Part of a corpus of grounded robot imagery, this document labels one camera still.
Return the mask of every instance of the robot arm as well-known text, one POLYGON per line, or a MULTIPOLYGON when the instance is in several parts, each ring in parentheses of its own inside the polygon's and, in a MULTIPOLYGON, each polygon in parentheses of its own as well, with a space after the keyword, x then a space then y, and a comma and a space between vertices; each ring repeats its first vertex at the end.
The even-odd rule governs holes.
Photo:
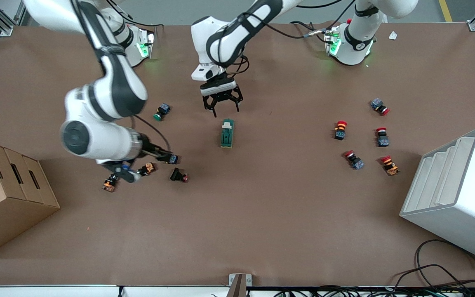
POLYGON ((275 17, 293 9, 303 0, 256 0, 230 22, 206 16, 192 24, 192 39, 199 66, 192 79, 208 81, 235 62, 246 43, 275 17))
POLYGON ((97 159, 97 163, 128 182, 137 181, 141 175, 130 169, 135 158, 151 155, 177 163, 177 156, 152 144, 146 135, 114 123, 142 111, 146 88, 100 11, 89 2, 76 0, 71 0, 70 8, 104 76, 67 93, 66 120, 61 127, 64 147, 77 156, 97 159))
POLYGON ((364 60, 373 45, 373 36, 384 19, 384 14, 394 19, 409 15, 418 0, 358 0, 351 23, 332 28, 334 44, 326 45, 327 52, 342 64, 356 65, 364 60))
MULTIPOLYGON (((84 33, 84 28, 71 4, 72 0, 24 0, 30 15, 40 25, 53 31, 84 33)), ((149 58, 155 34, 135 25, 127 24, 106 0, 83 0, 100 11, 101 19, 108 24, 108 31, 124 48, 130 66, 149 58)))
POLYGON ((232 100, 239 111, 243 100, 241 90, 226 68, 242 56, 246 43, 266 23, 296 7, 303 0, 255 0, 246 12, 230 22, 223 22, 206 16, 192 24, 192 39, 199 55, 199 66, 192 73, 192 79, 206 81, 201 87, 205 109, 212 111, 223 100, 232 100))

